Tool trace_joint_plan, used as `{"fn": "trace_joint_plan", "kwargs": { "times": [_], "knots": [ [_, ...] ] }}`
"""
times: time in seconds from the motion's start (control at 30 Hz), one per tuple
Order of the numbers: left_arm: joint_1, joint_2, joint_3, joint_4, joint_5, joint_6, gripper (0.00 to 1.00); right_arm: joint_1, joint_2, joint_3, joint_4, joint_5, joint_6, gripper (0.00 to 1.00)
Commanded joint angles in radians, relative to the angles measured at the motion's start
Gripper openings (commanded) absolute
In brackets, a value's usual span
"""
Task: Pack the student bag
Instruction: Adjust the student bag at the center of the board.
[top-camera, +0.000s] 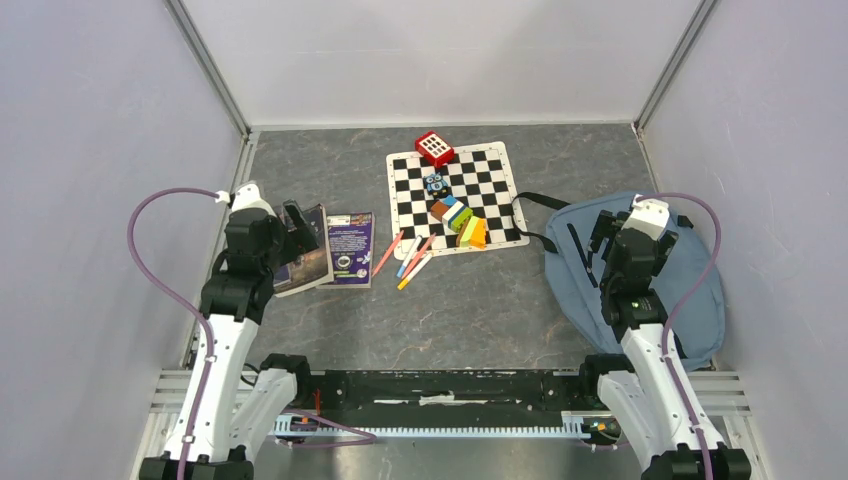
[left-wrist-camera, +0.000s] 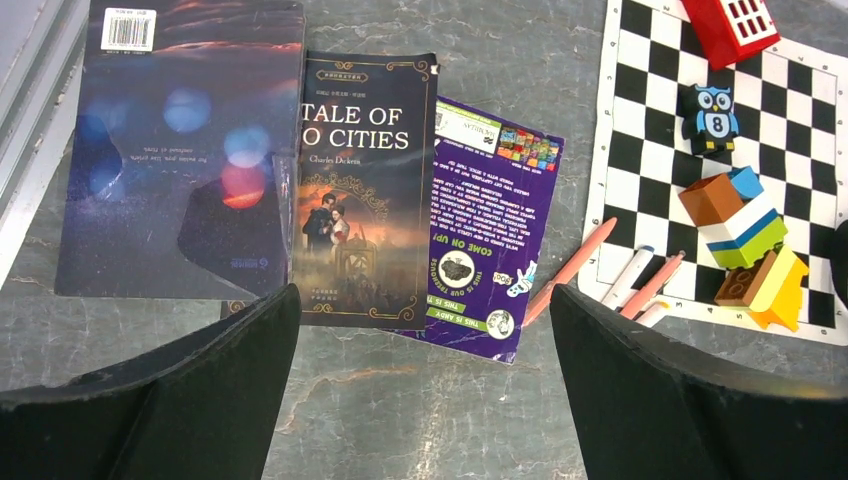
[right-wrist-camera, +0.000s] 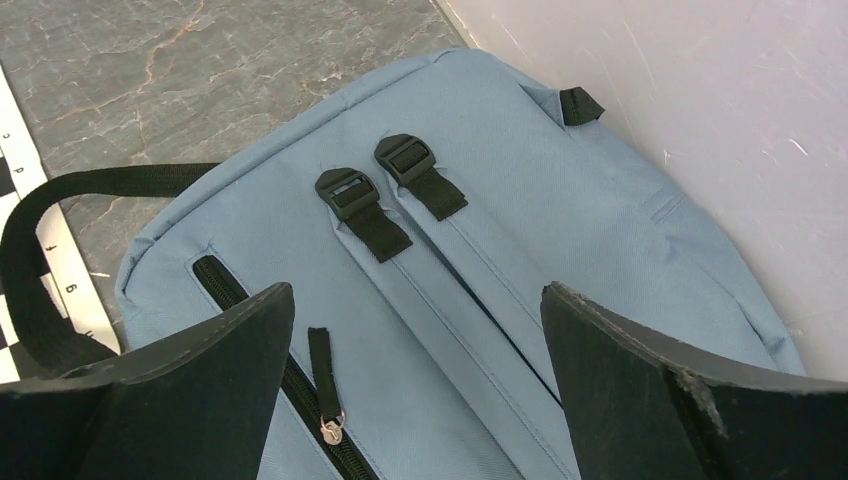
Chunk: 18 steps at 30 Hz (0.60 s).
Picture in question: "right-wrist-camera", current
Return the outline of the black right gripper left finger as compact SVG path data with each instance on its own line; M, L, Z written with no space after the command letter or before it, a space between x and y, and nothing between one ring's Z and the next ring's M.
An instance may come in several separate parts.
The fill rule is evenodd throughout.
M130 353L3 385L2 477L255 478L294 316L277 283Z

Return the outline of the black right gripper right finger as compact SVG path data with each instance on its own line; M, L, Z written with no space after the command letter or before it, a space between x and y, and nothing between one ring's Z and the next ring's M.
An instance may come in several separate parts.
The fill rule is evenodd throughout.
M562 283L541 319L585 479L843 479L847 386L731 360Z

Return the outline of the blue student backpack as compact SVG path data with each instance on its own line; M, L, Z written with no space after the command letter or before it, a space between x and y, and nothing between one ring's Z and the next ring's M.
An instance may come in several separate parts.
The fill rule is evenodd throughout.
M20 343L57 379L277 284L295 316L253 479L576 479L541 319L559 282L702 350L804 366L712 218L600 119L477 50L372 71L224 162L66 174L3 233ZM166 198L116 280L127 351L65 321L30 247L86 194Z

